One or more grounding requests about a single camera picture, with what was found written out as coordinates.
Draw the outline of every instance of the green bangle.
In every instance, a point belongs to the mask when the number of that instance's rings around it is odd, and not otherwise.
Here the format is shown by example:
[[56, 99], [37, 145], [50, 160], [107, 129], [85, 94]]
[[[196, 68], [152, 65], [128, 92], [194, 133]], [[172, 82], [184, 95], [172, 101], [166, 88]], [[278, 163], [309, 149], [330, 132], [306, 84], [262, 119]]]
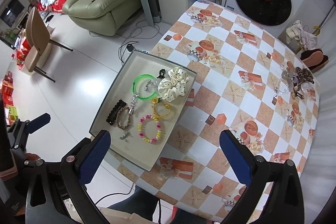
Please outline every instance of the green bangle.
[[[143, 79], [151, 79], [151, 80], [154, 80], [154, 81], [156, 80], [155, 77], [152, 76], [152, 75], [140, 75], [140, 76], [138, 76], [138, 77], [134, 80], [133, 85], [132, 85], [132, 91], [133, 91], [134, 94], [137, 93], [137, 92], [135, 91], [135, 88], [137, 87], [137, 84], [138, 84], [141, 80], [143, 80]], [[137, 98], [140, 99], [140, 100], [149, 100], [149, 99], [152, 99], [153, 97], [155, 97], [156, 94], [157, 94], [157, 91], [155, 90], [155, 91], [153, 92], [153, 94], [150, 95], [150, 96], [148, 96], [148, 97], [140, 97], [140, 96], [138, 96]]]

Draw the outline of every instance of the television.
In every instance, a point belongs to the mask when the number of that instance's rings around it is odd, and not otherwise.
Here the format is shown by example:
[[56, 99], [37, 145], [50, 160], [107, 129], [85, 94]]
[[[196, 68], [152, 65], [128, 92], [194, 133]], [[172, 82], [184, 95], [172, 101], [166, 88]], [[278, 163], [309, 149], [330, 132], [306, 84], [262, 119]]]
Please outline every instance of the television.
[[25, 7], [18, 0], [11, 0], [4, 9], [0, 18], [9, 26], [12, 27], [16, 18]]

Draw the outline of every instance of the metal screw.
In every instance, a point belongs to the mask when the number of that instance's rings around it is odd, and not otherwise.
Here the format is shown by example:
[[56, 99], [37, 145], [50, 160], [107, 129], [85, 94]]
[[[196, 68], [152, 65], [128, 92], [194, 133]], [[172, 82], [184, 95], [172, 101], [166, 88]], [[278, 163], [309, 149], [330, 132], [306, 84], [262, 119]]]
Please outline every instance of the metal screw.
[[42, 164], [43, 164], [43, 162], [44, 162], [44, 160], [42, 160], [42, 159], [39, 159], [39, 160], [36, 162], [36, 165], [37, 165], [37, 166], [40, 166], [40, 165], [42, 165]]
[[258, 161], [258, 162], [263, 162], [265, 159], [262, 157], [262, 156], [260, 156], [260, 155], [257, 155], [257, 156], [255, 156], [255, 159]]
[[292, 160], [287, 160], [287, 164], [288, 164], [289, 166], [293, 166], [293, 165], [294, 165], [294, 162], [293, 162]]
[[73, 162], [75, 160], [75, 156], [68, 156], [66, 161], [67, 162]]

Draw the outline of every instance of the chair leg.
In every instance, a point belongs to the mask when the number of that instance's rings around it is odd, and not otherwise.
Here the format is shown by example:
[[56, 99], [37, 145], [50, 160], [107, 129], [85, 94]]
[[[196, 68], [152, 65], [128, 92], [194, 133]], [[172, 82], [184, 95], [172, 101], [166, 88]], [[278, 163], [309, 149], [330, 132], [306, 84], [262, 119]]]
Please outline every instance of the chair leg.
[[36, 69], [40, 70], [41, 72], [43, 72], [44, 74], [47, 74], [44, 70], [42, 70], [41, 68], [39, 67], [35, 67]]
[[55, 40], [50, 39], [49, 41], [50, 41], [50, 43], [53, 44], [53, 45], [59, 46], [59, 47], [64, 48], [64, 49], [67, 49], [67, 50], [69, 50], [69, 51], [71, 51], [71, 52], [73, 51], [73, 49], [68, 48], [68, 47], [62, 45], [62, 44], [56, 42]]
[[38, 73], [39, 75], [42, 75], [43, 77], [49, 79], [50, 81], [53, 81], [54, 83], [56, 83], [56, 81], [54, 79], [50, 78], [48, 75], [43, 73], [42, 70], [39, 67], [35, 67], [34, 72]]

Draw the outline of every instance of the pink and yellow bead bracelet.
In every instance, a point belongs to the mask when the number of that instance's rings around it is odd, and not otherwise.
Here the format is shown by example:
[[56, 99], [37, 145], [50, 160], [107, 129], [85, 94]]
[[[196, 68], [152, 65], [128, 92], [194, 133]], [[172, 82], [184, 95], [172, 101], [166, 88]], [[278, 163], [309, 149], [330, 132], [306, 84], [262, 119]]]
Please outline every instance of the pink and yellow bead bracelet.
[[[153, 119], [156, 122], [157, 133], [156, 133], [156, 137], [153, 138], [153, 139], [147, 138], [145, 133], [142, 130], [142, 124], [147, 119]], [[139, 136], [141, 138], [143, 138], [144, 141], [146, 141], [148, 143], [156, 143], [161, 137], [161, 125], [159, 123], [159, 119], [157, 117], [153, 116], [153, 115], [146, 115], [146, 116], [142, 117], [139, 121], [139, 124], [138, 124], [138, 131], [139, 131]]]

